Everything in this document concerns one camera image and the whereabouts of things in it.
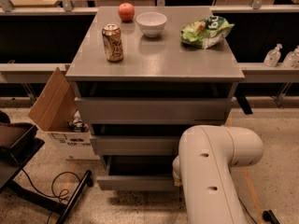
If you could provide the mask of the yellow white gripper body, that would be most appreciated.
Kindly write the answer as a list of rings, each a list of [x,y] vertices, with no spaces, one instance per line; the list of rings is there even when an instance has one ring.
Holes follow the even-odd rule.
[[[174,179],[174,186],[175,187],[181,187],[182,186],[182,182],[179,179]]]

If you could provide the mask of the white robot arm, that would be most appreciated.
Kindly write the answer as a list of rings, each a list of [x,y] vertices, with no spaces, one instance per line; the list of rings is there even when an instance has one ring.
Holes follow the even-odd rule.
[[[240,127],[196,125],[179,139],[173,177],[183,187],[188,224],[248,224],[229,169],[254,165],[263,141]]]

